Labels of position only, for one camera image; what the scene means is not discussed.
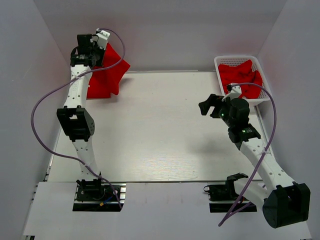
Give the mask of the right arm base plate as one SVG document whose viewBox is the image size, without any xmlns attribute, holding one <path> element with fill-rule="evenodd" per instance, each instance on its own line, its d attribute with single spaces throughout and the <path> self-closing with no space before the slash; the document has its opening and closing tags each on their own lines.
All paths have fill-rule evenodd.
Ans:
<svg viewBox="0 0 320 240">
<path fill-rule="evenodd" d="M 208 194 L 210 213 L 227 213 L 238 194 L 235 192 L 234 183 L 238 180 L 248 179 L 244 173 L 230 175 L 223 183 L 209 184 L 203 187 Z"/>
</svg>

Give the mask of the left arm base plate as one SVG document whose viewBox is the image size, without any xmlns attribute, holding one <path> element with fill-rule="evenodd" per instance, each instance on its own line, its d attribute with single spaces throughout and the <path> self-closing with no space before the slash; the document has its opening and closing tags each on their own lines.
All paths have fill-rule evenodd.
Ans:
<svg viewBox="0 0 320 240">
<path fill-rule="evenodd" d="M 115 184 L 112 189 L 101 179 L 77 180 L 73 212 L 120 212 L 126 198 L 126 184 Z"/>
</svg>

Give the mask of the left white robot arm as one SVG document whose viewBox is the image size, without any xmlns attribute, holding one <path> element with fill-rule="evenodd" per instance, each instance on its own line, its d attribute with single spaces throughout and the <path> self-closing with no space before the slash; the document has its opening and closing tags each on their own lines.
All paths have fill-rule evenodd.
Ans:
<svg viewBox="0 0 320 240">
<path fill-rule="evenodd" d="M 86 110 L 86 100 L 90 71 L 100 60 L 98 43 L 92 34 L 77 35 L 77 46 L 70 54 L 70 71 L 72 83 L 62 108 L 56 112 L 58 121 L 66 136 L 71 140 L 81 160 L 80 170 L 83 177 L 88 178 L 96 173 L 98 167 L 95 161 L 92 137 L 95 132 L 95 122 Z"/>
</svg>

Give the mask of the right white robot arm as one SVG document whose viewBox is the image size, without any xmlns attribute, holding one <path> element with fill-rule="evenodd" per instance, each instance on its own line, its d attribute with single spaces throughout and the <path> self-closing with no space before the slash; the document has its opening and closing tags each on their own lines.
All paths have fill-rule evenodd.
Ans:
<svg viewBox="0 0 320 240">
<path fill-rule="evenodd" d="M 249 123 L 249 103 L 241 98 L 211 94 L 198 106 L 203 116 L 213 108 L 210 117 L 221 119 L 227 125 L 231 142 L 251 162 L 265 185 L 250 183 L 249 176 L 236 173 L 226 178 L 223 187 L 212 186 L 210 199 L 237 203 L 246 199 L 262 210 L 265 220 L 274 229 L 308 220 L 310 189 L 285 173 L 265 150 L 261 135 Z"/>
</svg>

